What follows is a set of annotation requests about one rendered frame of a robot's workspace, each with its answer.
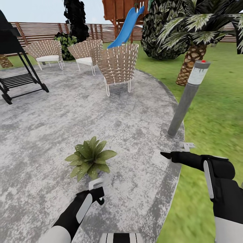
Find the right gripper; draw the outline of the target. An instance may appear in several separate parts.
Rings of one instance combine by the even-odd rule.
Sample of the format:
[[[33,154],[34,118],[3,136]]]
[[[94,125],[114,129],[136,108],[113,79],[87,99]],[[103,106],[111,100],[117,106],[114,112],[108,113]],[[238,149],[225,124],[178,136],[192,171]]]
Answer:
[[[160,152],[161,155],[163,155],[164,157],[166,157],[167,159],[172,159],[173,163],[181,163],[187,166],[192,167],[191,165],[191,158],[193,155],[195,155],[194,153],[190,153],[190,152]],[[193,167],[192,167],[193,168]]]

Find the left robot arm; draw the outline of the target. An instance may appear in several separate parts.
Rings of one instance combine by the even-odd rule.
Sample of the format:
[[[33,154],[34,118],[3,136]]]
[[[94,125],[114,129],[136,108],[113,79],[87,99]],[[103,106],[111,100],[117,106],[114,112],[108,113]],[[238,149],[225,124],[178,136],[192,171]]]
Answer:
[[[95,188],[103,182],[97,178],[89,183],[89,190],[78,193],[39,243],[71,243],[91,204],[104,197],[103,187]]]

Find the insectifuge atomizer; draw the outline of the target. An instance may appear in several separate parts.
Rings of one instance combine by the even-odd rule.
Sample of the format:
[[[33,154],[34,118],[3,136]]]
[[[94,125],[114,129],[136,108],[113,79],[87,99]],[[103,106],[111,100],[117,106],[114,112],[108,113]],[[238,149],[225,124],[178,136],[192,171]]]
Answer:
[[[103,203],[104,203],[104,198],[102,197],[102,198],[99,198],[99,199],[97,199],[96,200],[100,205],[102,205]]]

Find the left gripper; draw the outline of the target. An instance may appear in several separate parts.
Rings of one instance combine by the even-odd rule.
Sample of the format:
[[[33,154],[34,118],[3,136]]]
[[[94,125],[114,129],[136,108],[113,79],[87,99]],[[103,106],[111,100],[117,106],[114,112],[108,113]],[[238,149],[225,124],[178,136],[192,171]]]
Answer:
[[[96,201],[99,198],[104,197],[103,187],[99,187],[97,189],[92,189],[91,191],[93,191],[94,194],[95,194],[95,200],[94,201]]]

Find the robot trunk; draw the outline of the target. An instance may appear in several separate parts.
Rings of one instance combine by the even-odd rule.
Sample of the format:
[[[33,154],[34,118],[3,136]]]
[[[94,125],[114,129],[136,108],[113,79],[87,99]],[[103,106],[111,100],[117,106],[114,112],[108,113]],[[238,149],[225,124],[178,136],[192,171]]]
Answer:
[[[140,233],[103,233],[100,243],[143,243]]]

